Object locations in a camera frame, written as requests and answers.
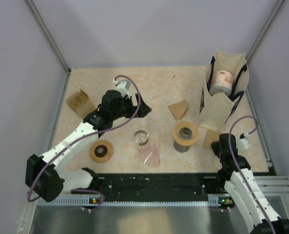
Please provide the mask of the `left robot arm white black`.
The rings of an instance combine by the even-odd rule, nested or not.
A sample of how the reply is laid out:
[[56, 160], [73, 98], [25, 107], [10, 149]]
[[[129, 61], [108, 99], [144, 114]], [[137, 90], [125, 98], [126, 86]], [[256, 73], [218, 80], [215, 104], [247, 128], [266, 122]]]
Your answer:
[[122, 96], [117, 90], [107, 91], [97, 109], [89, 113], [67, 138], [42, 155], [28, 158], [25, 184], [47, 202], [53, 201], [62, 192], [75, 189], [96, 192], [99, 182], [91, 169], [64, 173], [64, 167], [83, 148], [112, 130], [115, 120], [122, 117], [142, 118], [151, 112], [140, 94], [136, 94], [136, 100], [138, 105], [133, 106], [130, 96]]

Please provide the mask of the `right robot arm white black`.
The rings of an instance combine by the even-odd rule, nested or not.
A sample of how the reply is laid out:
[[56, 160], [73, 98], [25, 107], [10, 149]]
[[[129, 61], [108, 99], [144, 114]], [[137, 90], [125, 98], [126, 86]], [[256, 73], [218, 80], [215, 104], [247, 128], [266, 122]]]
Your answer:
[[250, 165], [238, 154], [232, 134], [220, 134], [211, 148], [220, 159], [216, 188], [228, 193], [242, 215], [250, 234], [289, 234], [289, 220], [283, 219], [259, 188]]

